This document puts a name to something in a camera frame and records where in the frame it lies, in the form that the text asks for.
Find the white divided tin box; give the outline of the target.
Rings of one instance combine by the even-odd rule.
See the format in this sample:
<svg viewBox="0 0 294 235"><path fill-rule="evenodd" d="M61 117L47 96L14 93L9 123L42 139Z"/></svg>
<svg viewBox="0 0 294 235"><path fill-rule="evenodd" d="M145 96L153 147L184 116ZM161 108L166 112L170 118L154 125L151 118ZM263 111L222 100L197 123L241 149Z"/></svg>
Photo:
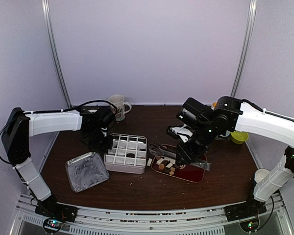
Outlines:
<svg viewBox="0 0 294 235"><path fill-rule="evenodd" d="M143 174L147 165L147 138L137 135L112 134L112 148L104 155L108 171Z"/></svg>

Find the metal serving tongs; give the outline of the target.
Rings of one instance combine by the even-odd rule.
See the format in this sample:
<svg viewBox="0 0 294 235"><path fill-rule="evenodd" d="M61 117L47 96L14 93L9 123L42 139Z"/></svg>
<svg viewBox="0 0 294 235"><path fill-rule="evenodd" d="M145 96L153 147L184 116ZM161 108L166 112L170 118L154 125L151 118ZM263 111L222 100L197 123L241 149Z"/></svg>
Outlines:
<svg viewBox="0 0 294 235"><path fill-rule="evenodd" d="M154 156L168 157L170 160L177 162L176 147L174 146L154 142L149 145L149 151ZM196 159L194 162L188 164L206 171L211 170L211 163L202 159Z"/></svg>

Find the bunny print tin lid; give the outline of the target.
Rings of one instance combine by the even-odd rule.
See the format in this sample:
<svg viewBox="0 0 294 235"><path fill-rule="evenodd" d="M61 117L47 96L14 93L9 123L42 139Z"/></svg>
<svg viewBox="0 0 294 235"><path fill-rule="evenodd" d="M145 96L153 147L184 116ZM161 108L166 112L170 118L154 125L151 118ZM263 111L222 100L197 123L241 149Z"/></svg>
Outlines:
<svg viewBox="0 0 294 235"><path fill-rule="evenodd" d="M110 178L99 153L88 152L65 163L69 184L78 193L101 184Z"/></svg>

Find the red chocolate tray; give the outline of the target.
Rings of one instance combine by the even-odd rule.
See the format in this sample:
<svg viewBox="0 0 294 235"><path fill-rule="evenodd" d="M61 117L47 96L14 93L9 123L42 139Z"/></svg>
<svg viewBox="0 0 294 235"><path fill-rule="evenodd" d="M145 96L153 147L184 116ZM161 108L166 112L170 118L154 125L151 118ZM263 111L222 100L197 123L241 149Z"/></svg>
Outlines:
<svg viewBox="0 0 294 235"><path fill-rule="evenodd" d="M176 147L168 144L151 143L149 151L154 156L149 159L152 170L176 179L185 180L191 183L199 183L203 180L205 169L194 164L178 165L172 154L176 153Z"/></svg>

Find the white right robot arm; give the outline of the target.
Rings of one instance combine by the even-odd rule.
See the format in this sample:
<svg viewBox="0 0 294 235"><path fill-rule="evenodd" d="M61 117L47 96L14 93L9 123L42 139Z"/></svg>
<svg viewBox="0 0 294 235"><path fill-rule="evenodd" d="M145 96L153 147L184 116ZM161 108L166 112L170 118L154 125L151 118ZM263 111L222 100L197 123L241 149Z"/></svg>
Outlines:
<svg viewBox="0 0 294 235"><path fill-rule="evenodd" d="M194 163L212 141L226 132L252 135L248 146L261 166L271 167L253 189L252 197L241 211L252 216L273 193L294 178L294 117L260 108L246 99L223 96L211 108L189 97L176 115L183 126L172 128L181 138L176 161L180 165Z"/></svg>

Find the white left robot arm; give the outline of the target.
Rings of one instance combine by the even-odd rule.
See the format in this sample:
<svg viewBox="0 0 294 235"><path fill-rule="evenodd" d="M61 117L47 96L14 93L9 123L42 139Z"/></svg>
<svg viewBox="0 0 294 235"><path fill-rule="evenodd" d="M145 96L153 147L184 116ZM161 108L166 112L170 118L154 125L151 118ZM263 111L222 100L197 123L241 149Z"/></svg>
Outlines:
<svg viewBox="0 0 294 235"><path fill-rule="evenodd" d="M34 144L55 133L79 132L80 141L89 150L103 152L112 147L108 131L115 120L115 110L105 106L95 110L75 106L41 111L15 107L0 130L0 143L7 156L2 162L14 168L22 183L41 204L42 210L49 217L57 217L61 208L35 162L38 147Z"/></svg>

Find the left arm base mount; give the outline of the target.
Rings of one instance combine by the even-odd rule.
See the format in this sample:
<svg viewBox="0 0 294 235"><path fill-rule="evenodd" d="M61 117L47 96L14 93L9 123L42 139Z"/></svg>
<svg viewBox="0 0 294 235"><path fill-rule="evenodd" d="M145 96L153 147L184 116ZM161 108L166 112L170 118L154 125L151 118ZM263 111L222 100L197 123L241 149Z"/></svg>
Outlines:
<svg viewBox="0 0 294 235"><path fill-rule="evenodd" d="M55 234L64 229L68 222L75 222L78 208L74 206L68 206L63 204L56 204L53 211L44 209L43 206L37 205L35 213L46 217L43 220L43 230L47 234Z"/></svg>

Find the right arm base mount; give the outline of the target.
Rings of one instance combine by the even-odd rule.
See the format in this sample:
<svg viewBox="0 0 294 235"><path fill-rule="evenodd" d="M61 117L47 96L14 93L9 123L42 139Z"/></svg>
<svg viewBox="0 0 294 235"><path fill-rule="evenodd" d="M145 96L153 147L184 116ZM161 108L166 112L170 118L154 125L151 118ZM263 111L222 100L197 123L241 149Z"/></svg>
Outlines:
<svg viewBox="0 0 294 235"><path fill-rule="evenodd" d="M240 228L247 233L252 233L260 228L259 215L266 213L265 206L248 206L246 203L226 206L224 212L228 222L236 221Z"/></svg>

